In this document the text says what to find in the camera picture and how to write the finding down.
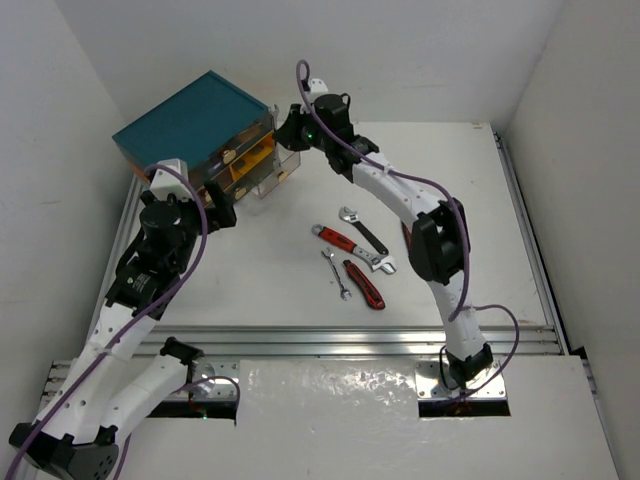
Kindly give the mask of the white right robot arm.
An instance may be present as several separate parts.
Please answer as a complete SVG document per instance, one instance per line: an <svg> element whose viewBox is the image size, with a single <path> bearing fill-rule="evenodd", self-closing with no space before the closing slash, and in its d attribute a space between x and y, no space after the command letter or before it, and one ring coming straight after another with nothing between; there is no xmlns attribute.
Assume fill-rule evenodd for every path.
<svg viewBox="0 0 640 480"><path fill-rule="evenodd" d="M429 181L397 171L374 142L356 134L343 95L292 104L275 139L293 152L322 152L335 173L372 194L409 228L409 262L436 301L451 377L463 387L488 368L493 355L467 304L470 242L461 203L448 192L432 195Z"/></svg>

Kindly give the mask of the small silver open-end wrench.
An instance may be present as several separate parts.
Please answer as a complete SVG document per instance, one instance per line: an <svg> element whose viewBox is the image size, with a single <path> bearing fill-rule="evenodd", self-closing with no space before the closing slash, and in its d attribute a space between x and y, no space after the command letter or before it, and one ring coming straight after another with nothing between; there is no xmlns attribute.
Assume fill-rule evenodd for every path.
<svg viewBox="0 0 640 480"><path fill-rule="evenodd" d="M279 154L278 142L276 140L276 131L278 129L278 117L279 117L279 107L277 104L273 104L270 106L270 114L272 118L272 139L273 139L273 172L272 174L275 177L278 177L281 173L281 161Z"/></svg>

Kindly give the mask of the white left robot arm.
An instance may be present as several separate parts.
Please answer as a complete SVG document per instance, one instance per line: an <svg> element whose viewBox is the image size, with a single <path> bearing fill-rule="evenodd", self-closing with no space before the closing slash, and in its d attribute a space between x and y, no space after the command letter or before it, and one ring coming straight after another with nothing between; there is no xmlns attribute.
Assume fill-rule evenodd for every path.
<svg viewBox="0 0 640 480"><path fill-rule="evenodd" d="M140 228L115 268L93 333L55 397L10 435L19 461L57 479L117 478L133 430L166 397L190 386L204 354L174 337L130 384L119 381L199 263L207 236L237 222L223 189L215 182L204 189L208 207L176 193L142 193Z"/></svg>

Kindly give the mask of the transparent brown drawer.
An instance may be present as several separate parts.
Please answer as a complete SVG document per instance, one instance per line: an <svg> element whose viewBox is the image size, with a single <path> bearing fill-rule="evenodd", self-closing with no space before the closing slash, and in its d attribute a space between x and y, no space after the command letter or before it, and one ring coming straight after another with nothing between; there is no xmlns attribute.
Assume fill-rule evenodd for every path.
<svg viewBox="0 0 640 480"><path fill-rule="evenodd" d="M232 197L239 201L253 193L263 199L299 166L300 154L277 144L270 133L231 163Z"/></svg>

